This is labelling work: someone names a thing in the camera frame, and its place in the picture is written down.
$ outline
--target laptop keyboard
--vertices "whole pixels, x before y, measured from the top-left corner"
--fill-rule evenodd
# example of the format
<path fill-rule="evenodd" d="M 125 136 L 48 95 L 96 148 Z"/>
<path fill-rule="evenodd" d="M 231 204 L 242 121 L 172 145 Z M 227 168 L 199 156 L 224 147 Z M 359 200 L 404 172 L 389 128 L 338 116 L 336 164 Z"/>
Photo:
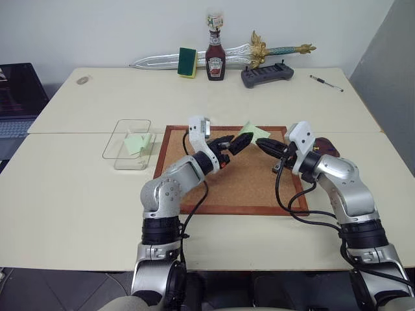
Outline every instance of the laptop keyboard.
<path fill-rule="evenodd" d="M 32 125 L 33 120 L 30 121 L 0 121 L 0 138 L 17 138 L 26 137 L 27 130 Z"/>

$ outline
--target tile floor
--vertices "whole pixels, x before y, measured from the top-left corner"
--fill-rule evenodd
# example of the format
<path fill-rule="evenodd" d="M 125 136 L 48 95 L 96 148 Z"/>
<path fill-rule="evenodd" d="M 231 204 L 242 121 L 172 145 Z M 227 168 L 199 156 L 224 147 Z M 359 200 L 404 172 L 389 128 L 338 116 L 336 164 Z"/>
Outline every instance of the tile floor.
<path fill-rule="evenodd" d="M 123 288 L 103 272 L 14 269 L 0 294 L 0 310 L 95 311 L 130 291 L 132 272 L 109 274 Z M 297 310 L 307 310 L 311 305 L 328 310 L 357 310 L 345 271 L 201 271 L 198 275 L 206 288 L 202 310 L 251 306 L 254 292 L 262 293 L 260 299 L 267 304 L 278 286 L 286 289 Z"/>

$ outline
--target sword blade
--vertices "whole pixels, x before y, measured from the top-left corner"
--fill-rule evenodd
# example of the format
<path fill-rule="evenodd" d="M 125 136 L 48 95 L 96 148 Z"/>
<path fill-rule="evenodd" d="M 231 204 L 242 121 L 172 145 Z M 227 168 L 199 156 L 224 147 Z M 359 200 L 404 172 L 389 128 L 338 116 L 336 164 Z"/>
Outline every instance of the sword blade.
<path fill-rule="evenodd" d="M 197 67 L 206 65 L 205 51 L 197 52 Z M 244 44 L 240 47 L 225 49 L 226 62 L 234 65 L 250 64 L 250 45 Z M 138 69 L 177 69 L 179 64 L 179 54 L 168 54 L 159 56 L 150 56 L 136 60 L 129 66 Z"/>

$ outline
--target sponge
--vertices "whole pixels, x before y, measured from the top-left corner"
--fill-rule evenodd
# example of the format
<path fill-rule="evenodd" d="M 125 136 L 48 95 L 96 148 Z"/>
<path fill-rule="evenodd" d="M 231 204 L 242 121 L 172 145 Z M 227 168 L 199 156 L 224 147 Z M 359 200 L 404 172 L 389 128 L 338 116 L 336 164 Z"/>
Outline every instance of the sponge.
<path fill-rule="evenodd" d="M 179 65 L 177 73 L 186 78 L 194 78 L 196 75 L 197 52 L 196 50 L 180 48 Z"/>

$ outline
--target green sticky note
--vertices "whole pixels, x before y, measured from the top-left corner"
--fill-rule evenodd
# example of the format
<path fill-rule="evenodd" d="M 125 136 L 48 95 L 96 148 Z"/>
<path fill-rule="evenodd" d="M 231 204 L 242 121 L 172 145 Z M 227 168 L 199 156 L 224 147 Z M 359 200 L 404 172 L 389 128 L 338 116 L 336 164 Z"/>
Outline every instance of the green sticky note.
<path fill-rule="evenodd" d="M 130 156 L 138 154 L 142 149 L 145 149 L 151 140 L 151 134 L 130 134 L 124 139 L 124 144 L 128 150 Z"/>
<path fill-rule="evenodd" d="M 248 121 L 244 127 L 239 131 L 238 135 L 243 133 L 254 133 L 254 136 L 252 137 L 251 143 L 256 144 L 257 139 L 259 138 L 268 138 L 270 137 L 271 133 L 268 133 L 264 130 L 261 130 L 260 128 L 257 128 L 256 126 L 252 125 L 250 121 Z"/>

